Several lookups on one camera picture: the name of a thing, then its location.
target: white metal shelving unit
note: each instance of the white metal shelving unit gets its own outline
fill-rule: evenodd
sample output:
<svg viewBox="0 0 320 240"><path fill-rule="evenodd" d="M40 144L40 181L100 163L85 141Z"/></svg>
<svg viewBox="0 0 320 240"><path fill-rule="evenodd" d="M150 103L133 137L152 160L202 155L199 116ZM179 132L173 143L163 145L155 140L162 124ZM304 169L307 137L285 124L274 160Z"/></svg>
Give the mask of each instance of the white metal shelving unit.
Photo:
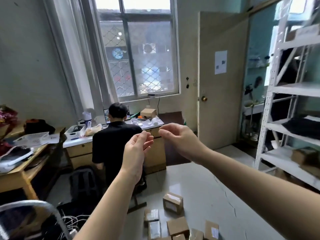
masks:
<svg viewBox="0 0 320 240"><path fill-rule="evenodd" d="M292 148L287 146L288 137L294 137L308 143L320 146L320 140L299 136L289 132L282 124L288 121L294 116L297 100L299 96L309 96L309 97L318 97L320 98L320 84L312 84L309 82L303 82L303 77L305 74L306 62L310 50L310 45L320 44L320 35L309 37L309 38L300 38L288 42L284 42L286 23L289 14L291 0L283 0L283 6L281 10L281 19L279 21L279 31L276 39L275 53L274 53L274 62L272 65L270 82L266 94L265 108L262 117L261 132L259 137L257 156L255 160L255 168L258 169L261 159L264 159L275 167L280 168L294 177L304 181L305 183L315 187L320 190L320 180L310 173L304 171L299 167L299 165L291 160ZM315 15L308 21L306 21L305 26L312 24ZM281 77L283 76L286 68L288 67L290 61L294 57L294 53L297 51L297 47L302 47L301 62L298 69L298 75L296 77L296 82L293 84L287 84L282 86L277 86ZM289 56L287 62L281 69L278 74L280 59L282 51L285 49L293 48L291 55ZM288 112L287 119L273 121L270 112L272 104L277 101L282 101L284 99L274 100L274 95L276 93L290 94L292 96L288 97L291 100L290 108ZM278 149L271 151L265 151L265 139L267 130L271 130L275 136L275 140L279 146ZM277 133L279 132L284 135L282 141L279 140Z"/></svg>

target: left hand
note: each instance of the left hand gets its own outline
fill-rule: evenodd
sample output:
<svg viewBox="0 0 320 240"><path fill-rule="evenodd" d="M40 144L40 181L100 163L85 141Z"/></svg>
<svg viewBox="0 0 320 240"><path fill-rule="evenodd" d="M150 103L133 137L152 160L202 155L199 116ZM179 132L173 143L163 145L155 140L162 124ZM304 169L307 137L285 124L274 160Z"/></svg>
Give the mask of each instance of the left hand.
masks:
<svg viewBox="0 0 320 240"><path fill-rule="evenodd" d="M134 135L124 147L120 171L132 176L135 184L141 178L144 156L152 144L153 136L144 130L142 133Z"/></svg>

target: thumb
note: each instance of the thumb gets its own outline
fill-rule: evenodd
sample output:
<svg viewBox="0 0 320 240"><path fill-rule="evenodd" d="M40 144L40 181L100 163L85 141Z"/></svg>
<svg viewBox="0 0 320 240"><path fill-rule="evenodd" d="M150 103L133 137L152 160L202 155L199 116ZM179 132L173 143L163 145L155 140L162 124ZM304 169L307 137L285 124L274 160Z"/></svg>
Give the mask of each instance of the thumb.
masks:
<svg viewBox="0 0 320 240"><path fill-rule="evenodd" d="M145 130L143 130L141 132L141 134L139 135L135 145L137 145L138 147L143 147L143 144L147 140L147 135L148 135L147 132Z"/></svg>
<svg viewBox="0 0 320 240"><path fill-rule="evenodd" d="M171 141L171 142L173 142L174 139L176 138L176 136L173 133L171 133L170 131L165 130L165 129L160 129L159 130L159 135L162 138L164 138L164 139L166 139L168 141Z"/></svg>

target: black hair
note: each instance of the black hair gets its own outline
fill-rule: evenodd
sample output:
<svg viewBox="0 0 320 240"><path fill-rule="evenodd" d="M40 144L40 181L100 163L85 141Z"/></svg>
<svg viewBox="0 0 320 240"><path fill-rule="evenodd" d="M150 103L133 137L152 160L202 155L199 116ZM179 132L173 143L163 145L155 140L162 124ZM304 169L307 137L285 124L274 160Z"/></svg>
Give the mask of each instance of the black hair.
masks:
<svg viewBox="0 0 320 240"><path fill-rule="evenodd" d="M123 105L121 103L114 103L111 104L109 107L109 114L113 117L113 118L124 118L127 116L128 113L128 108L126 107L126 105Z"/></svg>

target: plastic basket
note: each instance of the plastic basket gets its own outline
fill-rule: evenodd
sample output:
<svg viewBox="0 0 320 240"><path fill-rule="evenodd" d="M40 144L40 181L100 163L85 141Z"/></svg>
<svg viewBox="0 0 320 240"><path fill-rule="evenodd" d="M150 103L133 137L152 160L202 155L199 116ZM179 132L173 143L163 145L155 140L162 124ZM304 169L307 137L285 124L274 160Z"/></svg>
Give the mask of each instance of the plastic basket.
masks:
<svg viewBox="0 0 320 240"><path fill-rule="evenodd" d="M82 127L82 129L80 131L77 132L73 132L74 129L77 127L78 125L73 125L71 126L64 134L66 135L66 139L67 140L72 140L72 139L78 139L80 137L83 137L85 135L86 132L86 126Z"/></svg>
<svg viewBox="0 0 320 240"><path fill-rule="evenodd" d="M41 132L35 134L24 135L16 140L14 144L17 146L39 147L45 144L43 141L49 135L49 132Z"/></svg>

